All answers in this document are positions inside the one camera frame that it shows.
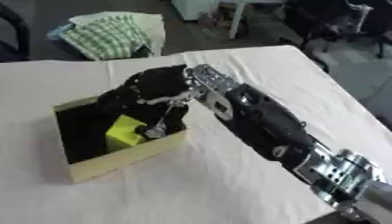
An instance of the cardboard box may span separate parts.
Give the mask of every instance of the cardboard box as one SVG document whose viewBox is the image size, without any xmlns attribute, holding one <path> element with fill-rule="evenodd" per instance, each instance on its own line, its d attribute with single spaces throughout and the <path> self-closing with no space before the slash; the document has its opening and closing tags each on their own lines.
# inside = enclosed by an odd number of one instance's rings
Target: cardboard box
<svg viewBox="0 0 392 224">
<path fill-rule="evenodd" d="M 90 97 L 53 107 L 69 163 L 70 176 L 75 183 L 153 157 L 163 151 L 175 149 L 185 139 L 186 128 L 184 126 L 182 131 L 172 135 L 109 153 L 102 149 L 102 144 L 105 144 L 104 134 L 106 130 L 102 136 L 103 140 L 100 137 L 95 140 L 96 134 L 89 133 L 88 128 L 86 128 L 88 125 L 93 125 L 89 127 L 91 130 L 101 129 L 101 132 L 103 132 L 106 129 L 105 125 L 107 127 L 111 125 L 105 124 L 105 118 L 89 114 L 89 110 L 94 111 L 95 103 L 96 97 Z M 79 117 L 69 118 L 70 111 L 77 111 Z"/>
</svg>

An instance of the gray floor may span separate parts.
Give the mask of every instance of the gray floor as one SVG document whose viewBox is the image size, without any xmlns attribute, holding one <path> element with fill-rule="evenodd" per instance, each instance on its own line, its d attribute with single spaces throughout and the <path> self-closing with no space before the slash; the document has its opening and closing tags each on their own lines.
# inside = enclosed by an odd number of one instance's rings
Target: gray floor
<svg viewBox="0 0 392 224">
<path fill-rule="evenodd" d="M 265 15 L 250 16 L 250 34 L 243 39 L 212 38 L 195 23 L 184 23 L 167 1 L 159 0 L 0 0 L 18 12 L 31 27 L 31 57 L 33 60 L 71 60 L 72 57 L 46 39 L 46 33 L 68 18 L 99 11 L 136 11 L 164 16 L 167 34 L 164 54 L 186 51 L 276 45 L 279 36 L 297 39 L 280 22 Z M 0 39 L 13 41 L 11 28 L 0 23 Z M 313 45 L 318 55 L 331 66 L 331 76 L 378 116 L 392 121 L 392 50 L 385 59 L 375 57 L 375 47 L 369 40 L 348 44 L 333 44 L 328 53 Z"/>
</svg>

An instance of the yellow block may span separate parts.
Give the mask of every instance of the yellow block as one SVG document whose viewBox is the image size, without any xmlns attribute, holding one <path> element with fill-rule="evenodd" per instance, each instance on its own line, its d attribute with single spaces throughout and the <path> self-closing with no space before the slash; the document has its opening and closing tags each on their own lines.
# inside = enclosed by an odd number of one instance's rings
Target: yellow block
<svg viewBox="0 0 392 224">
<path fill-rule="evenodd" d="M 135 133 L 135 128 L 146 125 L 132 117 L 120 115 L 113 126 L 106 132 L 108 151 L 119 151 L 140 144 L 145 139 Z"/>
</svg>

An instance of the chair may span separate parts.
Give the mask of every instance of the chair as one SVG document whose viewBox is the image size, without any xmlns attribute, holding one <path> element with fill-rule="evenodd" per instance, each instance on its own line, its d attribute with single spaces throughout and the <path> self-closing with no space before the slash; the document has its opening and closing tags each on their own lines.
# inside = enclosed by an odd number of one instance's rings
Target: chair
<svg viewBox="0 0 392 224">
<path fill-rule="evenodd" d="M 25 21 L 2 3 L 0 3 L 0 18 L 14 27 L 17 36 L 17 48 L 0 40 L 0 62 L 28 60 L 30 31 Z"/>
<path fill-rule="evenodd" d="M 332 25 L 354 9 L 347 0 L 292 0 L 283 9 L 283 22 L 302 38 L 298 48 L 328 72 L 328 65 L 305 48 L 313 39 L 323 39 L 329 44 L 342 38 Z M 280 38 L 280 42 L 293 44 L 287 38 Z"/>
<path fill-rule="evenodd" d="M 367 4 L 373 8 L 370 11 L 362 28 L 364 36 L 371 37 L 379 46 L 378 58 L 384 56 L 384 45 L 392 44 L 392 41 L 385 36 L 385 33 L 392 27 L 392 2 L 390 0 L 356 0 L 355 3 Z"/>
</svg>

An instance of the table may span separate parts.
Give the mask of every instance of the table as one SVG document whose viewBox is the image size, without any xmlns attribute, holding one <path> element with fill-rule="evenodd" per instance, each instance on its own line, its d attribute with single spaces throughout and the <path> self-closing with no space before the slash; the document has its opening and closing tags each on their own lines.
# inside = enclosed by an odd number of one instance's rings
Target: table
<svg viewBox="0 0 392 224">
<path fill-rule="evenodd" d="M 230 2 L 235 2 L 237 4 L 235 8 L 233 22 L 230 28 L 230 38 L 235 39 L 235 35 L 238 31 L 238 25 L 240 24 L 242 19 L 243 10 L 245 9 L 245 6 L 247 4 L 283 4 L 286 1 L 287 0 L 230 0 Z"/>
<path fill-rule="evenodd" d="M 334 150 L 392 174 L 392 135 L 290 46 L 186 52 L 110 62 L 0 64 L 0 222 L 304 224 L 332 209 L 193 101 L 178 149 L 73 185 L 51 106 L 98 95 L 148 68 L 209 63 L 271 95 Z"/>
</svg>

